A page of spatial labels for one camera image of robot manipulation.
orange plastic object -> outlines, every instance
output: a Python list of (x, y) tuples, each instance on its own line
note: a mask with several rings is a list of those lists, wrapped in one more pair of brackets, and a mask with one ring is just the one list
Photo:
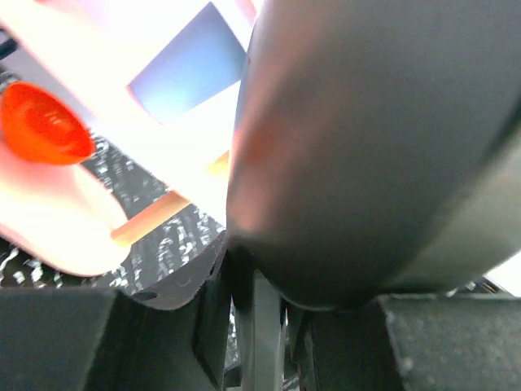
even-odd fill
[(33, 163), (74, 165), (95, 151), (89, 130), (74, 112), (26, 81), (17, 81), (3, 92), (0, 121), (7, 146)]

pink plate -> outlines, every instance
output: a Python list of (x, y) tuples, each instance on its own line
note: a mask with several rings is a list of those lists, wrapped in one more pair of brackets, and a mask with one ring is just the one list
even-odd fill
[(129, 255), (111, 239), (127, 221), (103, 184), (79, 165), (28, 163), (0, 142), (0, 236), (72, 275), (100, 275)]

wooden stick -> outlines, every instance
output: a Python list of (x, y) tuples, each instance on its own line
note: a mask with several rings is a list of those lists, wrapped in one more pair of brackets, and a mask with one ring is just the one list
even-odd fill
[[(228, 175), (228, 155), (226, 152), (207, 167), (211, 176), (226, 177)], [(130, 246), (189, 204), (190, 201), (186, 198), (175, 191), (169, 191), (125, 224), (116, 228), (111, 233), (111, 237), (120, 246)]]

orange cup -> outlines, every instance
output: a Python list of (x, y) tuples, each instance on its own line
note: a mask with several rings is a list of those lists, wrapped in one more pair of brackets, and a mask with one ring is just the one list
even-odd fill
[(80, 118), (56, 97), (26, 81), (16, 81), (3, 92), (0, 123), (7, 146), (33, 163), (74, 165), (95, 151)]

blue surface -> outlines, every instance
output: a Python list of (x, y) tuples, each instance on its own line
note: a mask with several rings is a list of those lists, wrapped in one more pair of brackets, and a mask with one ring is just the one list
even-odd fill
[(243, 47), (209, 3), (130, 83), (136, 100), (161, 123), (239, 81)]

